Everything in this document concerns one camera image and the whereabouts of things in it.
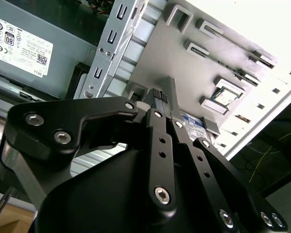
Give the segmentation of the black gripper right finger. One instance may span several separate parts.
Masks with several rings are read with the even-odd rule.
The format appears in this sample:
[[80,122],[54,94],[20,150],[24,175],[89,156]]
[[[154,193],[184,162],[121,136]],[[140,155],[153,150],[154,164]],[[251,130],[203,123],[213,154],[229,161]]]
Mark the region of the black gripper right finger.
[[168,133],[180,165],[184,200],[194,228],[206,233],[286,233],[281,214],[205,138],[192,141],[184,124],[174,117],[169,99],[161,92]]

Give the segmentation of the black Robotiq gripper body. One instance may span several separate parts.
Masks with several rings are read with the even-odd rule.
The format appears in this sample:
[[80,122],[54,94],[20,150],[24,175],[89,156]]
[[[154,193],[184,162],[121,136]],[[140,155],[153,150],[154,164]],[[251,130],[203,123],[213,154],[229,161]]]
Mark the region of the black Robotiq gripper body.
[[38,233],[230,233],[222,194],[207,197],[209,170],[174,164],[171,146],[127,150],[56,187]]

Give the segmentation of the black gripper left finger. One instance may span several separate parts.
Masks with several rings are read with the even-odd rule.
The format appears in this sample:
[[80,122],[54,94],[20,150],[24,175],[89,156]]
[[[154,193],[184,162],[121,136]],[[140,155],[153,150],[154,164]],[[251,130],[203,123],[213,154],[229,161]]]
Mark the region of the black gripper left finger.
[[22,103],[7,115],[0,162],[37,210],[71,178],[74,158],[118,143],[143,152],[147,200],[160,212],[176,210],[172,149],[173,118],[168,98],[151,90],[147,110],[125,97]]

